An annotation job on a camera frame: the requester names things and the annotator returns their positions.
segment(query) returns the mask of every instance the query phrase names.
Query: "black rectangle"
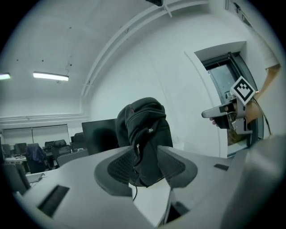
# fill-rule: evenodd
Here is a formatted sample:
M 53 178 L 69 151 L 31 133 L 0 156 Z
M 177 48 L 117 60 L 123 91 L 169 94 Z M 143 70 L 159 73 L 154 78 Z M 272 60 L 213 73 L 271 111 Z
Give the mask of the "black rectangle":
M 118 145 L 116 119 L 82 123 L 89 155 L 114 149 Z
M 226 165 L 222 165 L 222 164 L 216 164 L 214 165 L 215 168 L 218 168 L 218 169 L 221 169 L 221 170 L 224 170 L 224 171 L 227 171 L 228 170 L 228 166 Z
M 40 209 L 47 216 L 52 217 L 68 190 L 68 187 L 57 185 L 39 205 L 38 209 Z

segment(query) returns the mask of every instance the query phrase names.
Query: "white wall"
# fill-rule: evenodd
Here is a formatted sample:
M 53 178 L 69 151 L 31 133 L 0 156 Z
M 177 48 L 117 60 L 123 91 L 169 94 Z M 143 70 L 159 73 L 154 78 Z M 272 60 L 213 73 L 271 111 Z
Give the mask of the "white wall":
M 227 26 L 235 28 L 237 33 L 239 33 L 246 41 L 244 48 L 241 50 L 240 56 L 245 61 L 253 79 L 255 80 L 258 90 L 260 90 L 267 75 L 265 71 L 266 63 L 263 58 L 261 47 L 259 46 L 257 39 L 253 37 L 251 30 L 243 24 L 238 16 L 224 8 L 224 0 L 212 0 L 209 3 L 210 13 L 212 13 L 217 20 L 221 20 L 225 22 Z
M 4 100 L 0 98 L 0 118 L 30 115 L 78 114 L 80 99 L 43 98 L 35 95 L 30 98 L 18 97 Z
M 33 143 L 31 129 L 4 130 L 2 144 L 14 145 L 16 143 Z
M 33 140 L 41 147 L 45 146 L 47 141 L 65 140 L 67 144 L 70 143 L 66 125 L 33 128 Z
M 116 118 L 127 104 L 154 97 L 165 106 L 175 144 L 183 142 L 185 150 L 225 157 L 226 131 L 201 117 L 203 110 L 220 101 L 194 52 L 244 39 L 215 17 L 187 10 L 157 19 L 131 39 L 97 81 L 90 120 Z

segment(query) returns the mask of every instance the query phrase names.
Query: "white ceiling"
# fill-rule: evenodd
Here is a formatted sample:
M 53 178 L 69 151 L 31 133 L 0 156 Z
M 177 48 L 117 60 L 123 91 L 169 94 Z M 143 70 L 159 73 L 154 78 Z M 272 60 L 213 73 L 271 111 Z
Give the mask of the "white ceiling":
M 99 52 L 145 0 L 43 0 L 19 23 L 0 57 L 1 99 L 79 98 Z M 69 75 L 68 82 L 35 79 L 34 71 Z

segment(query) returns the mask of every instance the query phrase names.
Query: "window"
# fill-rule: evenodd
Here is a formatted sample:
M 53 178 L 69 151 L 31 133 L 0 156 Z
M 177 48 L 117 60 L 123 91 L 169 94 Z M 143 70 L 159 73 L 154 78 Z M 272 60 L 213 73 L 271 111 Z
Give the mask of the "window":
M 64 139 L 67 144 L 70 143 L 67 125 L 31 127 L 21 129 L 5 129 L 3 131 L 3 144 L 9 144 L 10 149 L 14 149 L 17 143 L 39 143 L 41 147 L 45 146 L 46 141 L 55 141 Z
M 243 76 L 251 86 L 257 90 L 255 81 L 247 65 L 240 57 L 239 52 L 229 52 L 228 54 L 202 61 L 202 64 L 208 71 L 222 104 L 227 102 L 230 88 L 240 76 Z M 250 135 L 238 135 L 235 131 L 228 130 L 228 145 L 230 146 L 237 143 L 243 145 L 242 143 L 245 142 L 245 147 L 249 147 L 257 142 L 259 138 L 263 138 L 263 118 L 253 120 L 248 124 L 248 128 L 253 131 Z

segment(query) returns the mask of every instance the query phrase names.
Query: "person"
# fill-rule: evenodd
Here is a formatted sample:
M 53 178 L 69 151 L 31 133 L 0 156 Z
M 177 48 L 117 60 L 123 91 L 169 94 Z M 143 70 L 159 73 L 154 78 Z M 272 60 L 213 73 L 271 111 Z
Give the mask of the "person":
M 259 103 L 259 98 L 260 96 L 267 90 L 267 88 L 269 87 L 269 85 L 271 84 L 271 82 L 275 79 L 275 77 L 277 76 L 279 70 L 280 70 L 280 65 L 277 64 L 275 66 L 269 67 L 267 69 L 268 73 L 267 73 L 267 77 L 266 80 L 262 86 L 262 89 L 260 92 L 257 92 L 256 95 L 254 96 L 254 98 L 256 99 L 256 101 Z M 235 107 L 235 113 L 237 112 L 237 106 L 236 104 L 234 105 Z M 254 101 L 249 101 L 248 104 L 246 105 L 246 111 L 245 111 L 245 118 L 247 123 L 250 123 L 251 121 L 262 117 L 263 114 L 261 113 L 259 107 L 257 106 L 257 104 Z M 210 118 L 210 121 L 212 121 L 213 125 L 216 125 L 215 121 L 213 120 L 213 118 Z

